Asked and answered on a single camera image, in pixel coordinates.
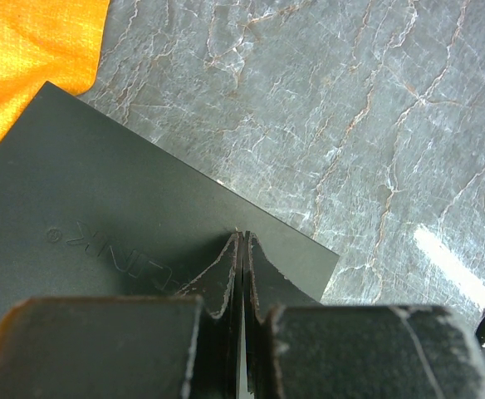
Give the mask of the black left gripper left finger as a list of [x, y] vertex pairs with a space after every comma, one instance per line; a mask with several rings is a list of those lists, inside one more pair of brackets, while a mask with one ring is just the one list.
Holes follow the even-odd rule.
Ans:
[[243, 242], [172, 296], [40, 297], [0, 322], [0, 398], [235, 398]]

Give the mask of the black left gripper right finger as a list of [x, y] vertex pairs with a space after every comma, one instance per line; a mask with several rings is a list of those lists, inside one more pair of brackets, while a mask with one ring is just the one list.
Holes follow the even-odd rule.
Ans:
[[434, 305], [325, 306], [244, 238], [247, 386], [256, 398], [485, 398], [472, 330]]

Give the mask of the black network switch box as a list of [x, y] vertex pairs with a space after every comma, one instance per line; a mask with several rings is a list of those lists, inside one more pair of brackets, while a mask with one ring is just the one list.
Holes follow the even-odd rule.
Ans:
[[173, 294], [238, 231], [321, 298], [337, 254], [51, 83], [0, 142], [0, 320], [36, 296]]

